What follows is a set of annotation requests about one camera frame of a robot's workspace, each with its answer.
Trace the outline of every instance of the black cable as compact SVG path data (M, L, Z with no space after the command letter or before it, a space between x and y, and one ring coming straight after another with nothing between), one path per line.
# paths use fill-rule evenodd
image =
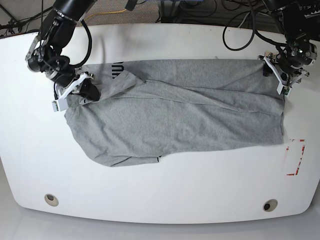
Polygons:
M192 16L192 17L207 18L207 17L212 16L212 15L217 11L217 7L218 7L217 1L216 1L216 0L213 0L213 1L214 1L214 3L215 3L215 8L214 8L214 10L213 10L209 15L205 15L205 16L193 15L193 14L191 14L191 13L189 13L189 12L186 12L183 8L182 8L181 10L182 10L185 14L187 14L187 15L189 15L189 16Z
M0 35L0 39L5 38L7 36L8 29L4 32L4 34Z
M261 35L258 30L255 30L255 35L257 35L261 40L271 44L271 45L274 45L274 46L279 46L279 47L286 47L287 44L286 43L281 43L281 42L276 42L276 41L273 41L272 39L270 38L267 38L263 35Z
M262 6L258 6L255 10L254 10L254 12L255 13L262 13L262 14L268 14L267 12L263 12L262 10L266 10L267 9L267 7L265 6L265 5L262 5Z
M57 94L57 91L56 91L56 84L57 84L58 79L61 78L61 77L63 77L63 76L66 76L66 75L62 74L62 75L58 76L58 77L56 78L56 80L54 81L54 84L53 84L53 94L54 94L54 99L55 99L55 100L58 100L58 94Z
M241 50L247 48L247 47L252 43L252 41L253 41L254 38L255 38L255 34L256 34L256 17L255 17L255 10L254 10L254 7L252 6L251 1L250 1L250 0L246 0L246 1L247 1L247 3L248 3L249 6L250 6L250 12L251 12L251 16L252 16L252 34L251 34L251 38L250 38L250 40L248 41L248 43L247 43L246 45L244 45L243 47L240 47L240 48L231 48L231 47L229 47L229 46L227 45L227 43L226 43L225 34L226 34L226 31L227 31L227 28L228 28L229 24L230 24L235 18L237 18L238 16L240 16L240 15L242 15L242 14L244 14L244 13L248 13L248 12L241 12L241 13L237 14L235 17L233 17L233 18L226 24L226 26L225 26L225 28L224 28L224 30L223 30L223 33L222 33L223 44L224 44L224 46L225 46L227 49L229 49L229 50L231 50L231 51L241 51Z
M32 21L38 20L39 18L41 18L41 16L38 16L37 18L33 19ZM30 21L30 22L27 24L27 26L26 26L26 28L25 28L25 30L24 30L24 33L25 33L25 34L28 33L28 27L29 27L29 24L30 24L32 21Z
M161 14L160 14L160 11L158 11L159 12L159 17L158 17L158 19L157 20L155 20L155 23L158 23L158 22L160 22L161 21Z
M78 63L76 65L70 65L70 67L73 67L75 69L80 68L82 65L84 65L87 62L87 60L90 57L91 50L92 50L92 36L91 36L90 30L89 30L85 20L82 20L81 23L82 23L82 25L83 25L83 27L84 27L84 29L86 31L86 34L88 35L89 43L88 43L88 50L86 52L86 55L85 55L84 59L80 63Z
M241 4L239 4L239 3L236 2L236 3L238 4L238 6L237 6L236 8L232 8L232 9L227 8L227 6L226 6L226 4L225 4L225 1L226 1L226 0L221 0L221 4L222 4L222 7L223 7L224 9L228 10L228 11L235 11L235 10L237 10L237 9L239 9L239 8L241 7Z
M43 13L46 13L48 11L50 11L51 9L53 9L53 7L48 7L47 9L43 10ZM37 19L37 17L41 16L41 12L34 15L34 16L31 16L31 17L27 17L27 18L24 18L24 19L21 19L21 20L18 20L17 22L15 23L12 23L12 24L7 24L7 25L0 25L0 30L1 29L14 29L14 28L22 28L23 26L25 26L26 24L28 24L29 22Z
M142 1L140 3L137 3L136 5L144 4L146 1Z
M11 33L12 35L16 34L15 31L12 28L8 29L9 33Z
M283 54L287 47L285 47L284 49L282 49L282 48L278 45L278 46L275 46L275 48L276 48L276 49L278 50L278 52L279 52L279 53L277 54L277 56L278 56L278 55Z
M197 1L195 4L189 3L189 2L187 2L187 1L183 1L183 3L186 4L186 5L188 5L188 6L191 7L191 8L194 8L195 6L198 6L198 5L202 4L203 1Z
M235 3L235 4L239 4L239 5L241 5L241 6L249 7L249 5L246 4L245 2L242 2L242 0L241 0L241 1L225 0L225 1L231 2L231 3ZM260 2L261 2L261 0L253 0L253 1L251 1L251 4L252 4L252 6L254 7L254 6L256 6L256 5L257 5L258 3L260 3Z

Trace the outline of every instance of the cable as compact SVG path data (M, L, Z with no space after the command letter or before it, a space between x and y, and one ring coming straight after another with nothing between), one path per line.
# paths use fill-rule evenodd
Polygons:
M183 3L186 4L186 5L188 5L188 6L191 7L191 8L194 8L195 6L198 6L198 5L202 4L203 1L197 1L195 4L189 3L189 2L187 2L187 1L183 1Z
M88 19L94 17L94 16L97 16L97 15L106 15L106 14L120 14L120 13L124 13L125 11L127 11L127 9L123 9L121 11L108 11L108 12L99 12L99 13L95 13L95 14L92 14L88 17L86 17L84 20L88 22Z
M243 21L242 21L242 22L240 23L240 25L238 26L238 29L241 28L241 26L246 22L246 20L247 20L247 18L248 18L249 15L250 15L250 12L248 12L248 13L245 15Z
M54 94L54 99L55 100L58 100L58 94L57 94L57 91L56 91L56 84L57 84L57 81L59 78L61 78L62 76L65 76L65 75L60 75L56 78L56 80L54 81L54 84L53 84L53 94Z
M39 18L41 18L41 16L38 16L37 18L33 19L32 21L38 20ZM28 33L28 27L29 27L29 24L30 24L32 21L30 21L30 22L27 24L27 26L26 26L26 28L25 28L25 30L24 30L24 33L25 33L25 34Z
M4 34L0 35L0 39L5 38L7 36L8 29L5 30Z
M224 30L223 30L223 33L222 33L223 44L224 44L224 46L225 46L227 49L229 49L229 50L231 50L231 51L241 51L241 50L247 48L247 47L252 43L252 41L253 41L254 38L255 38L255 34L256 34L256 17L255 17L255 10L254 10L254 7L252 6L251 1L250 1L250 0L246 0L246 1L247 1L247 3L248 3L249 6L250 6L251 17L252 17L252 34L251 34L251 38L250 38L250 40L248 41L248 43L247 43L246 45L244 45L243 47L240 47L240 48L231 48L231 47L229 47L229 46L227 45L227 43L226 43L225 34L226 34L226 31L227 31L227 28L228 28L229 24L230 24L235 18L237 18L238 16L240 16L240 15L242 15L242 14L244 14L244 13L247 13L247 12L241 12L241 13L237 14L235 17L233 17L233 18L226 24L226 26L225 26L225 28L224 28Z
M136 5L144 4L147 0L137 3Z
M158 22L160 22L160 21L161 21L161 14L160 14L160 11L158 10L158 12L159 12L159 17L157 18L157 20L155 20L155 23L158 23Z
M75 69L80 68L82 65L84 65L87 62L87 60L90 57L91 50L92 50L92 36L91 36L90 30L89 30L85 20L82 20L81 23L82 23L82 25L83 25L83 27L84 27L84 29L86 31L86 34L88 35L88 40L89 40L89 42L88 42L88 50L86 52L86 55L85 55L84 59L80 63L78 63L76 65L70 65L70 67L73 67Z
M215 8L214 10L209 14L209 15L206 15L206 16L199 16L199 15L193 15L191 13L188 13L185 11L185 9L181 9L185 14L189 15L189 16L192 16L192 17L198 17L198 18L207 18L207 17L210 17L212 16L216 11L217 11L217 7L218 7L218 4L217 4L217 1L216 0L213 0L214 3L215 3Z
M238 4L238 6L236 8L232 8L232 9L227 8L225 1L227 1L227 0L221 0L221 4L222 4L222 7L228 11L235 11L241 7L241 4L236 2Z
M262 15L262 16L271 17L271 15L269 15L269 14L267 14L267 13L264 13L264 12L261 12L261 11L258 11L257 13L260 14L260 15Z
M46 13L48 11L50 11L51 9L53 9L53 7L48 7L47 9L43 10L43 13ZM38 14L31 16L31 17L27 17L27 18L23 18L21 20L18 20L15 23L12 24L7 24L7 25L2 25L0 27L0 29L14 29L14 28L22 28L23 26L25 26L26 24L30 23L31 21L38 19L38 17L41 16L41 12L39 12Z
M267 38L263 35L261 35L258 30L255 30L255 35L257 35L261 40L271 44L271 45L274 45L274 46L279 46L279 47L286 47L287 44L286 43L281 43L281 42L276 42L276 41L273 41L272 39L270 38Z
M241 1L225 0L225 1L231 2L231 3L235 3L235 4L239 4L239 5L241 5L241 6L249 7L249 5L246 4L245 2L243 2L243 0L241 0ZM258 3L260 3L260 2L261 2L261 0L253 0L253 1L251 1L251 4L252 4L252 6L254 7L254 6L256 6L256 5L257 5Z

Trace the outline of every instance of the floor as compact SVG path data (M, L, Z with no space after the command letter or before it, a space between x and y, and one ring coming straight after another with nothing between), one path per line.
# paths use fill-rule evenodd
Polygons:
M228 2L226 0L204 0L197 8L207 10L215 9L216 13L228 12L222 6L224 1L227 8L234 8L236 3ZM44 9L52 6L55 0L44 0ZM98 0L95 5L88 12L88 16L96 13L114 12L125 9L128 0ZM36 15L41 11L41 0L1 0L0 4L5 7L17 20L25 19ZM237 12L243 12L247 8L245 6L237 9ZM159 17L158 5L156 0L147 0L143 4L136 6L134 11L126 11L117 14L97 15L88 20L88 25L105 25L105 24L128 24L128 23L154 23ZM0 9L0 25L8 24L10 18ZM22 32L32 29L38 29L40 26L40 19L34 20L25 26ZM0 30L0 35L4 34L5 30Z

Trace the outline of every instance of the metal stand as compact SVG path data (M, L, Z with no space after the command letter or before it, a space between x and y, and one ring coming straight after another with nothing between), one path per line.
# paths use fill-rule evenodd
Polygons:
M161 16L162 23L172 23L176 16L176 12L180 1L158 1L159 12Z

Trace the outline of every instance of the yellow cable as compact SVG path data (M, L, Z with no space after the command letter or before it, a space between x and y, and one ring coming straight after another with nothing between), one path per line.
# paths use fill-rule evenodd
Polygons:
M124 13L125 11L127 11L127 9L123 9L121 11L108 11L108 12L99 12L99 13L95 13L95 14L92 14L88 17L86 17L84 19L84 21L87 21L88 19L94 17L94 16L97 16L97 15L105 15L105 14L120 14L120 13Z

